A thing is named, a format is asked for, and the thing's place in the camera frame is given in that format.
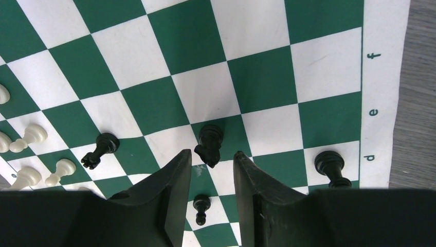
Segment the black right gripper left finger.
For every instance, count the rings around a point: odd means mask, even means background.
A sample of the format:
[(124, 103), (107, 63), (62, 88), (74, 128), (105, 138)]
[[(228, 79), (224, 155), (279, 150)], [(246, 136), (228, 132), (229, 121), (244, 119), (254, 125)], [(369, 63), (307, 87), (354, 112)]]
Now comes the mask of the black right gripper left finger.
[(89, 190), (1, 192), (1, 246), (181, 246), (192, 153), (109, 199)]

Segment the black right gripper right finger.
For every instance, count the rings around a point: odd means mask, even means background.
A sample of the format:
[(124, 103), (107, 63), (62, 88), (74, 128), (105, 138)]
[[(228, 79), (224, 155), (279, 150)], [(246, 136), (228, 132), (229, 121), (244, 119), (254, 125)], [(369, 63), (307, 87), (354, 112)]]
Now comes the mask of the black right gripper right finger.
[(233, 158), (243, 246), (435, 246), (435, 191), (329, 188), (308, 195)]

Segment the black chess knight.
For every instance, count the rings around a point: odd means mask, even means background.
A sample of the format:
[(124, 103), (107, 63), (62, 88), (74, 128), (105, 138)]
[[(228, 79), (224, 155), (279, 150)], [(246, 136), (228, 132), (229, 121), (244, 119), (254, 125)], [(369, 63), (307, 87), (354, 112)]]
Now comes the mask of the black chess knight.
[(205, 125), (198, 133), (198, 145), (194, 152), (210, 168), (214, 168), (220, 161), (220, 149), (224, 139), (223, 130), (216, 125)]

